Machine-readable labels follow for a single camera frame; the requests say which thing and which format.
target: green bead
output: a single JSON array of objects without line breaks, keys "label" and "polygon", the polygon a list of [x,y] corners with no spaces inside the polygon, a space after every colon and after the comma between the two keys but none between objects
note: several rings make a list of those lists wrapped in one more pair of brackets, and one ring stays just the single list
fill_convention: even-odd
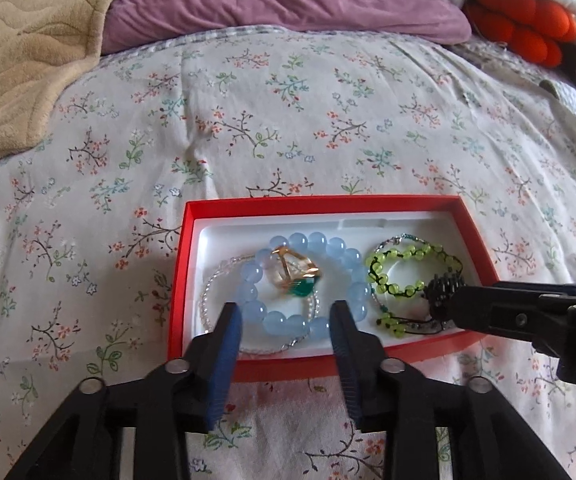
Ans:
[{"label": "green bead", "polygon": [[293,282],[290,283],[288,291],[290,294],[305,298],[312,294],[318,278],[318,276],[315,276],[314,278],[299,278],[298,280],[293,280]]}]

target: beige blanket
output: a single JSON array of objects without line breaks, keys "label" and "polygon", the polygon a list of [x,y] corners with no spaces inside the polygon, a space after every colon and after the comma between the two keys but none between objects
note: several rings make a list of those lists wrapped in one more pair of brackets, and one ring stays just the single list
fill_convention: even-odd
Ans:
[{"label": "beige blanket", "polygon": [[35,146],[55,101],[97,65],[112,0],[0,0],[0,158]]}]

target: metal bolt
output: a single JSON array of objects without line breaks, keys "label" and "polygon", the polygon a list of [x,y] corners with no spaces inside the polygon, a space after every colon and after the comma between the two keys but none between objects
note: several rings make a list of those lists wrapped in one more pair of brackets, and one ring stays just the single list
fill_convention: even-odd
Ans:
[{"label": "metal bolt", "polygon": [[492,383],[485,377],[473,377],[469,383],[469,388],[478,394],[487,394],[492,391]]},{"label": "metal bolt", "polygon": [[96,377],[89,377],[79,384],[79,391],[82,394],[91,395],[96,394],[101,388],[104,387],[104,383],[97,379]]},{"label": "metal bolt", "polygon": [[399,374],[405,370],[405,363],[401,359],[383,359],[381,369],[387,374]]},{"label": "metal bolt", "polygon": [[190,370],[190,363],[184,359],[172,359],[165,364],[165,371],[169,374],[184,374]]},{"label": "metal bolt", "polygon": [[519,314],[519,316],[517,316],[514,319],[514,322],[517,324],[519,328],[523,328],[528,324],[528,316],[526,316],[525,314]]}]

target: white bedsheet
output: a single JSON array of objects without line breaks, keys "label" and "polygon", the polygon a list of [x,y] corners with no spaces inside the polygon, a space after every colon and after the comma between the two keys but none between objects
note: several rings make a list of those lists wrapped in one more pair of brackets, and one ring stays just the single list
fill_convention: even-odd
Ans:
[{"label": "white bedsheet", "polygon": [[[426,41],[190,36],[105,59],[49,128],[0,161],[0,479],[82,378],[163,362],[186,200],[458,193],[502,278],[576,282],[576,116]],[[486,338],[419,367],[489,377],[576,479],[555,360]],[[354,431],[336,378],[236,384],[189,455],[197,479],[369,480],[382,437]]]}]

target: red box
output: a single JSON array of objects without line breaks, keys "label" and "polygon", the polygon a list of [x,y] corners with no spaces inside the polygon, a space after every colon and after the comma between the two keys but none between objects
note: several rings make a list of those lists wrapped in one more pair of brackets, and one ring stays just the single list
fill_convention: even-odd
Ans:
[{"label": "red box", "polygon": [[[184,304],[194,223],[198,219],[257,216],[294,216],[312,214],[351,214],[387,212],[448,212],[452,215],[482,285],[492,285],[499,278],[483,240],[458,196],[436,195],[364,195],[234,198],[187,202],[183,214],[177,266],[173,280],[171,317],[168,335],[168,358],[180,357],[189,341],[183,341]],[[417,362],[452,352],[459,352],[484,335],[461,331],[427,337],[421,341],[389,346],[386,352],[406,362]],[[239,360],[235,382],[280,381],[337,374],[333,355],[300,358]]]}]

